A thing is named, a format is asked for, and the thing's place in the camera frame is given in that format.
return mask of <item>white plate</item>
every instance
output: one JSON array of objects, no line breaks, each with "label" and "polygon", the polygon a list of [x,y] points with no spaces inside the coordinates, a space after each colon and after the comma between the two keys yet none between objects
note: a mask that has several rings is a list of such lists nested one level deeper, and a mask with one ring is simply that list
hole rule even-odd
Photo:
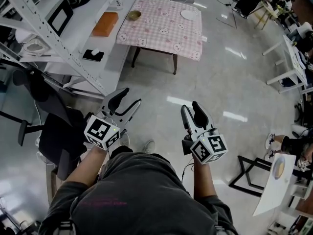
[{"label": "white plate", "polygon": [[187,20],[193,20],[195,18],[195,13],[191,10],[183,10],[181,13],[181,16],[183,18],[186,18]]}]

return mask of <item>chair backrest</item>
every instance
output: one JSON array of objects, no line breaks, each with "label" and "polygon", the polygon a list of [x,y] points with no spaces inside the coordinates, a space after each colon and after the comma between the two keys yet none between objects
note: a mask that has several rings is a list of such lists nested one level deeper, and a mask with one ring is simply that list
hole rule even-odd
[{"label": "chair backrest", "polygon": [[37,105],[45,112],[54,114],[72,126],[67,114],[67,107],[60,95],[45,82],[38,70],[24,69],[13,72],[13,83],[24,85]]}]

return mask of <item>metal shelving rack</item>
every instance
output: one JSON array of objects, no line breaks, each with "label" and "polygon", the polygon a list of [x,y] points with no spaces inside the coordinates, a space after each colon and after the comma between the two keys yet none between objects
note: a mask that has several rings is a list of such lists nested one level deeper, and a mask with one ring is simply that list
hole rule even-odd
[{"label": "metal shelving rack", "polygon": [[[115,38],[135,0],[123,0],[125,6],[123,10],[117,11],[119,20],[110,36],[102,40],[95,39],[90,34],[112,1],[91,0],[86,5],[74,9],[72,19],[59,37],[47,23],[44,16],[40,14],[33,0],[9,0],[10,4],[5,8],[5,11],[14,7],[23,18],[23,21],[3,18],[4,13],[2,11],[0,25],[26,29],[32,34],[40,36],[50,46],[51,50],[48,53],[52,53],[52,55],[48,57],[22,57],[3,44],[0,45],[0,52],[6,55],[11,61],[25,68],[37,68],[37,65],[35,66],[33,62],[45,62],[47,63],[47,67],[59,65],[58,70],[62,74],[66,67],[67,69],[70,67],[73,77],[67,84],[61,84],[54,80],[47,72],[43,72],[45,79],[70,93],[103,98],[116,89],[119,75],[129,50],[129,47],[116,46]],[[82,53],[87,48],[97,47],[100,51],[105,52],[105,56],[100,63],[81,59]],[[83,88],[86,88],[86,90],[75,88],[79,84],[84,85]]]}]

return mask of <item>white floor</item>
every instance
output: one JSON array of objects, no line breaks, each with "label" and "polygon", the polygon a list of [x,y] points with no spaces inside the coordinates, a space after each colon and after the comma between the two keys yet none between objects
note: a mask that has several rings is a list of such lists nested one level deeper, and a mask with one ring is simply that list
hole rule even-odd
[{"label": "white floor", "polygon": [[[257,19],[254,15],[245,20],[235,14],[235,29],[216,20],[219,18],[235,27],[230,7],[216,0],[195,2],[204,6],[198,7],[202,11],[203,35],[207,37],[201,60],[179,57],[177,74],[173,75],[171,56],[142,50],[133,69],[129,62],[134,54],[132,49],[118,84],[118,88],[131,89],[122,101],[120,111],[134,100],[142,99],[141,107],[128,125],[131,148],[140,151],[147,140],[154,139],[156,152],[168,159],[181,177],[191,155],[184,156],[182,152],[181,140],[186,131],[180,116],[180,103],[201,103],[224,134],[229,148],[227,155],[211,164],[219,197],[230,206],[240,234],[261,235],[279,211],[252,217],[259,199],[227,185],[240,171],[238,155],[263,158],[264,141],[269,132],[291,132],[299,91],[279,94],[279,86],[266,85],[266,80],[284,68],[274,66],[280,59],[278,53],[261,54],[275,44],[283,32],[274,22],[269,22],[263,31],[255,30]],[[85,108],[82,102],[79,104],[80,109]],[[227,117],[229,113],[237,119]],[[265,185],[267,175],[260,169],[251,171],[251,179],[256,184]],[[183,183],[192,193],[190,167]]]}]

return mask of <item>table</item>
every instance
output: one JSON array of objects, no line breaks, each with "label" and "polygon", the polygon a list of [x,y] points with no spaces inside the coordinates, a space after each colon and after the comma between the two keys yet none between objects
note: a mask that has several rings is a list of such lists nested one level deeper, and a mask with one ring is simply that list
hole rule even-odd
[{"label": "table", "polygon": [[307,82],[307,77],[305,75],[304,70],[302,69],[297,55],[299,55],[299,50],[296,47],[293,47],[291,45],[291,41],[289,40],[289,38],[284,35],[283,36],[283,40],[278,42],[277,44],[275,44],[274,46],[272,46],[271,48],[269,48],[268,50],[264,51],[262,53],[263,56],[267,55],[268,53],[270,53],[271,51],[273,51],[274,49],[276,49],[277,47],[282,46],[283,47],[283,54],[284,57],[282,59],[280,59],[279,61],[275,62],[275,65],[279,65],[281,63],[285,63],[288,71],[284,74],[281,74],[275,78],[272,78],[268,81],[266,81],[267,85],[270,85],[274,82],[277,82],[283,78],[289,77],[293,82],[294,82],[294,86],[279,90],[279,93],[283,93],[283,92],[287,92],[290,91],[292,89],[301,87],[303,85],[307,86],[308,82]]},{"label": "table", "polygon": [[268,17],[267,17],[265,23],[263,24],[263,27],[261,30],[264,29],[265,25],[268,23],[268,20],[271,17],[278,18],[277,13],[273,10],[273,8],[270,6],[270,4],[268,2],[264,2],[264,1],[261,1],[261,6],[257,9],[255,9],[254,11],[252,11],[250,13],[250,15],[253,14],[254,12],[262,9],[262,8],[265,8],[265,12],[264,12],[263,16],[260,18],[260,20],[258,21],[258,23],[256,24],[256,26],[254,27],[255,29],[261,23],[262,19],[265,17],[266,14],[268,15]]},{"label": "table", "polygon": [[[275,179],[273,177],[273,165],[275,162],[281,158],[285,158],[285,168],[282,176],[279,179]],[[282,200],[286,194],[290,179],[292,175],[300,176],[301,171],[294,170],[294,163],[296,156],[293,155],[286,155],[286,154],[275,154],[273,164],[271,162],[265,161],[260,158],[256,158],[254,161],[247,159],[242,156],[238,156],[239,164],[241,167],[241,173],[238,177],[236,177],[230,184],[229,187],[234,188],[236,190],[242,191],[244,193],[260,197],[260,201],[254,211],[253,216],[261,214],[263,212],[269,211],[270,209],[273,209],[277,206],[279,206],[282,203]],[[245,169],[244,162],[250,164],[250,166]],[[258,167],[261,169],[264,169],[266,171],[269,171],[269,177],[268,181],[265,187],[255,185],[251,182],[249,172],[252,170],[253,167]],[[243,177],[243,175],[246,175],[246,179],[248,182],[248,185],[250,187],[254,187],[260,190],[263,190],[263,193],[253,191],[250,189],[246,189],[244,187],[237,186],[236,183]]]},{"label": "table", "polygon": [[[136,21],[123,22],[116,42],[138,47],[133,65],[142,48],[173,55],[174,74],[178,55],[200,60],[202,21],[197,8],[170,0],[136,0],[131,10],[139,10],[141,16]],[[194,19],[183,18],[180,14],[183,10],[192,11]]]}]

